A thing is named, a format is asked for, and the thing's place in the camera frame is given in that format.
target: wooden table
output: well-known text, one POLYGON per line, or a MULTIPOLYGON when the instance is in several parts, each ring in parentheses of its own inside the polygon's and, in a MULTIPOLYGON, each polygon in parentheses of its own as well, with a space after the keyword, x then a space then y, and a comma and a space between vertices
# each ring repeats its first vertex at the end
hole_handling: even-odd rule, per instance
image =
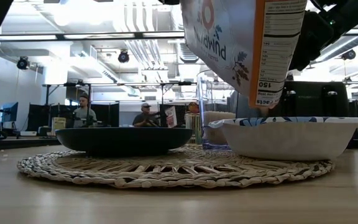
POLYGON ((63 146, 0 152, 0 223, 357 223, 358 151, 336 170, 294 184, 246 189, 117 190, 30 179, 16 163, 63 146))

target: man in cap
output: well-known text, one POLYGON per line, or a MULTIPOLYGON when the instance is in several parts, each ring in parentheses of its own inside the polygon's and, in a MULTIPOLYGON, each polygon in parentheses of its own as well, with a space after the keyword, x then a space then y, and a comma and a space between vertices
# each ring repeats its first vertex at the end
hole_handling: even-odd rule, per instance
MULTIPOLYGON (((74 128, 80 128, 86 124, 86 115, 88 114, 88 100, 88 95, 84 94, 80 96, 80 107, 74 110, 75 117, 77 118, 74 121, 74 128)), ((89 118, 92 121, 97 121, 96 114, 92 109, 89 109, 89 118)))
POLYGON ((148 103, 142 104, 142 113, 137 115, 132 123, 135 127, 158 127, 153 121, 153 118, 158 113, 150 114, 150 105, 148 103))

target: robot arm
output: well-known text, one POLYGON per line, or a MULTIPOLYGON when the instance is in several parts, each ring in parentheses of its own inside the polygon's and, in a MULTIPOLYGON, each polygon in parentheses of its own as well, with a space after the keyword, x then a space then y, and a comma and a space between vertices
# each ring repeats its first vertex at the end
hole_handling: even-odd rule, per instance
MULTIPOLYGON (((159 0, 176 5, 180 0, 159 0)), ((320 51, 335 43, 342 35, 358 25, 358 0, 310 0, 319 13, 306 11, 301 35, 290 64, 290 70, 303 70, 320 56, 320 51), (332 6, 325 11, 325 6, 332 6)))

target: clear plastic container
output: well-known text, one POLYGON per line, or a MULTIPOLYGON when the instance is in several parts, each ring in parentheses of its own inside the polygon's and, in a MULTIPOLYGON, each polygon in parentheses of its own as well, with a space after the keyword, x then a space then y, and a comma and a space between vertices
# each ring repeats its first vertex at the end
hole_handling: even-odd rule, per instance
POLYGON ((267 116, 268 110, 249 108, 248 97, 239 94, 226 82, 199 75, 197 94, 200 104, 203 149, 230 149, 220 129, 208 126, 212 121, 267 116))

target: woven placemat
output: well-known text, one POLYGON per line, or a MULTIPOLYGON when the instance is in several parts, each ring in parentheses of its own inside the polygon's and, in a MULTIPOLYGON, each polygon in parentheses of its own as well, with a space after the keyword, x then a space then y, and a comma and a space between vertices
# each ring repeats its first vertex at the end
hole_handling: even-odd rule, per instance
POLYGON ((36 155, 18 162, 29 177, 74 184, 105 184, 112 187, 247 187, 318 177, 334 169, 332 161, 263 161, 231 151, 205 151, 185 146, 164 156, 125 159, 87 158, 78 151, 36 155))

